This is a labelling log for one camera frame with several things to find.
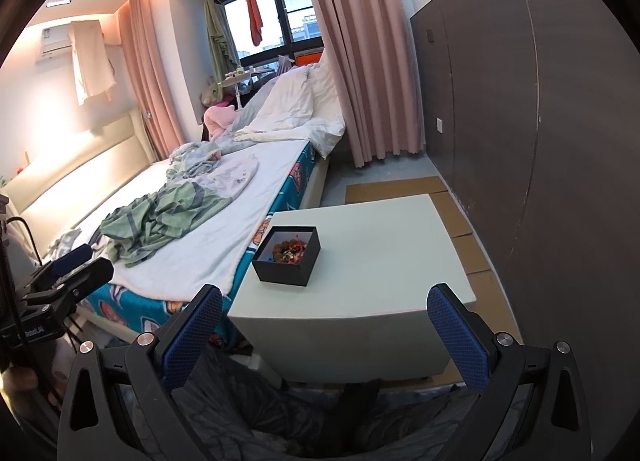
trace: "window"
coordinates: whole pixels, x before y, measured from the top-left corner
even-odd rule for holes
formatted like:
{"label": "window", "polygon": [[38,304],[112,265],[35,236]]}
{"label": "window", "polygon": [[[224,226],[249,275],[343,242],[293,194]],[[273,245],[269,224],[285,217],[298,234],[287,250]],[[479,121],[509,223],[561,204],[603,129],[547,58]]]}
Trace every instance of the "window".
{"label": "window", "polygon": [[220,0],[225,5],[231,36],[240,62],[251,66],[273,62],[279,55],[322,48],[318,20],[311,0],[256,0],[262,17],[262,41],[251,40],[246,0]]}

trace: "table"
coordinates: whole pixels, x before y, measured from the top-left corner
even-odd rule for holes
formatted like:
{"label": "table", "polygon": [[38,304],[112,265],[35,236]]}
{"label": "table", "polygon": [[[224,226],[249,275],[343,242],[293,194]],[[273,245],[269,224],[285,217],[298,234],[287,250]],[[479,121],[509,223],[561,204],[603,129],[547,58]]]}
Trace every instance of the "table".
{"label": "table", "polygon": [[430,287],[476,297],[430,196],[278,212],[276,226],[316,226],[306,287],[247,270],[229,317],[283,378],[351,383],[443,372],[449,355],[426,313]]}
{"label": "table", "polygon": [[240,90],[238,89],[238,84],[244,82],[245,80],[250,80],[251,77],[257,75],[264,75],[265,73],[273,73],[274,70],[270,67],[262,66],[257,67],[253,71],[246,71],[240,75],[232,76],[229,78],[225,78],[220,85],[223,87],[235,86],[236,87],[236,100],[238,100],[238,109],[242,107],[240,103]]}

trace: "screw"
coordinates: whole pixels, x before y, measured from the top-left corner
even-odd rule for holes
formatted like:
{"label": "screw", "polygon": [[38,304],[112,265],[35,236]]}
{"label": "screw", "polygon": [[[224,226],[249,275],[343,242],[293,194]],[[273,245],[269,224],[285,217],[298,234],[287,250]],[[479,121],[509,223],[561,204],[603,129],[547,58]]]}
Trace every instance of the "screw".
{"label": "screw", "polygon": [[82,342],[82,343],[81,343],[81,345],[80,345],[80,352],[81,352],[82,354],[86,354],[86,353],[88,353],[89,351],[91,351],[91,349],[93,349],[93,348],[94,348],[94,343],[93,343],[93,342],[91,342],[91,341],[89,341],[89,340],[87,340],[86,342]]}
{"label": "screw", "polygon": [[498,344],[510,346],[513,344],[513,337],[509,333],[498,333]]}
{"label": "screw", "polygon": [[141,346],[148,346],[150,343],[154,341],[155,338],[156,337],[154,336],[153,333],[142,333],[142,335],[138,336],[136,341]]}
{"label": "screw", "polygon": [[562,354],[567,354],[569,351],[571,351],[571,348],[569,347],[569,344],[567,342],[558,342],[558,344],[556,344],[556,347],[558,348],[558,351],[560,351]]}

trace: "bed headboard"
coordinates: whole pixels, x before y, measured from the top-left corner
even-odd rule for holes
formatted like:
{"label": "bed headboard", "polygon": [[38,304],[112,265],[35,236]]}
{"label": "bed headboard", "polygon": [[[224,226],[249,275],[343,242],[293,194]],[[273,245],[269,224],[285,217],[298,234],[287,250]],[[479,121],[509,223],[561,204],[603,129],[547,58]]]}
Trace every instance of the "bed headboard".
{"label": "bed headboard", "polygon": [[65,138],[43,152],[2,193],[29,224],[38,253],[156,161],[138,109]]}

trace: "open box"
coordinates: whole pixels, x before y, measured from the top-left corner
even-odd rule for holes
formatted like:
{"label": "open box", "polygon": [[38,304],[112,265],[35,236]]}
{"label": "open box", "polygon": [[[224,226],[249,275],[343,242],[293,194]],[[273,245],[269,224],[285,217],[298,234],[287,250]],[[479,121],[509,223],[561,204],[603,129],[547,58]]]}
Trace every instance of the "open box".
{"label": "open box", "polygon": [[[273,248],[283,241],[300,239],[306,243],[305,253],[298,264],[276,263]],[[306,286],[320,252],[320,239],[315,226],[274,226],[255,252],[255,273],[262,282]]]}

